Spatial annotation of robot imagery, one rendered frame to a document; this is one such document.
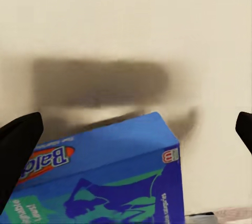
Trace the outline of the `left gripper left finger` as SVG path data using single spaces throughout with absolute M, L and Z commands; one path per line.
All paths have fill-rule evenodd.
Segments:
M 42 132 L 39 112 L 21 116 L 0 127 L 0 215 Z

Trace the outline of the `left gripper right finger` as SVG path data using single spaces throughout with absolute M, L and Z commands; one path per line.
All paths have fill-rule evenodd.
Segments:
M 252 114 L 240 112 L 237 117 L 235 130 L 252 154 Z

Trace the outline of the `board game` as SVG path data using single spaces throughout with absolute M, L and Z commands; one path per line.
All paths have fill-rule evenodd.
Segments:
M 185 224 L 180 143 L 159 112 L 37 144 L 0 224 Z

